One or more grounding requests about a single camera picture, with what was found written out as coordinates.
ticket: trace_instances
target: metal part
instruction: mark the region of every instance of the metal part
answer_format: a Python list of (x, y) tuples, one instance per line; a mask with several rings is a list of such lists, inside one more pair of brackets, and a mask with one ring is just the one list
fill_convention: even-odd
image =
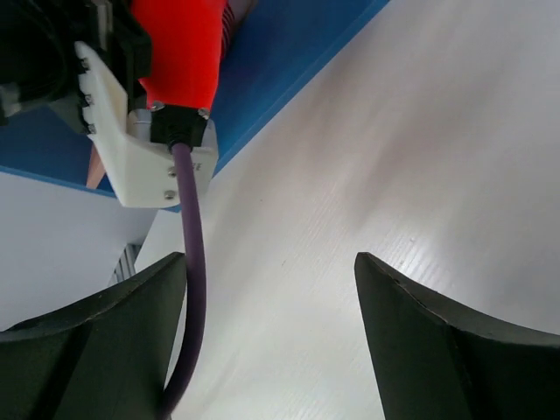
[(151, 110), (152, 112), (156, 112), (156, 111), (159, 111), (160, 109), (163, 109), (164, 106), (165, 106), (165, 105), (164, 105), (163, 102), (154, 101), (154, 102), (151, 104), (150, 110)]
[(199, 108), (199, 116), (207, 120), (210, 118), (210, 110), (207, 108)]
[(113, 4), (108, 0), (92, 0), (97, 9), (97, 31), (99, 45), (104, 51), (109, 49), (109, 37), (113, 32)]
[(166, 200), (173, 200), (175, 197), (177, 197), (177, 192), (173, 190), (167, 190), (166, 192), (164, 192), (164, 197)]

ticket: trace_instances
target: black mechanical component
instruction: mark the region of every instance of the black mechanical component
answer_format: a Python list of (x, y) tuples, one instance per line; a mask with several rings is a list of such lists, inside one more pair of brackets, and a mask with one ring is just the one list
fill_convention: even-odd
[(202, 144), (207, 124), (208, 113), (204, 109), (164, 105), (152, 113), (150, 140), (167, 144), (170, 151), (177, 143), (186, 144), (192, 150)]
[(86, 69), (74, 43), (92, 47), (124, 87), (129, 110), (142, 103), (137, 82), (151, 70), (151, 39), (124, 0), (5, 0), (0, 13), (0, 88), (17, 93), (15, 106), (26, 111), (49, 106), (78, 132), (86, 131), (81, 110), (88, 105), (78, 75)]
[(369, 254), (355, 274), (387, 420), (560, 418), (560, 336), (474, 311)]
[(0, 418), (157, 418), (185, 292), (175, 253), (0, 332)]

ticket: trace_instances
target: cable connector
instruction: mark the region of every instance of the cable connector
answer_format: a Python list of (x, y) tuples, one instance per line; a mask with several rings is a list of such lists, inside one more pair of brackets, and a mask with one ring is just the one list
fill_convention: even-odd
[(166, 144), (171, 151), (177, 143), (192, 150), (202, 145), (209, 114), (204, 109), (175, 105), (155, 106), (151, 118), (150, 141)]

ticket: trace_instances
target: blue shelf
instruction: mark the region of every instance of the blue shelf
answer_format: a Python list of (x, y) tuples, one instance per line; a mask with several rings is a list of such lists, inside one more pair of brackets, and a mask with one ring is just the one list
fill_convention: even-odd
[[(222, 63), (213, 105), (217, 171), (389, 0), (260, 0)], [(91, 143), (52, 111), (37, 109), (0, 128), (0, 171), (114, 196), (104, 179), (85, 187)]]

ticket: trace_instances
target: red cover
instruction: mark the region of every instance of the red cover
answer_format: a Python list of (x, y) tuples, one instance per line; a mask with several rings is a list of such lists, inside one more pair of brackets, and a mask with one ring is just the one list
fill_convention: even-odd
[(151, 76), (140, 80), (148, 105), (161, 101), (212, 107), (220, 70), (227, 0), (134, 0), (132, 13), (150, 34)]

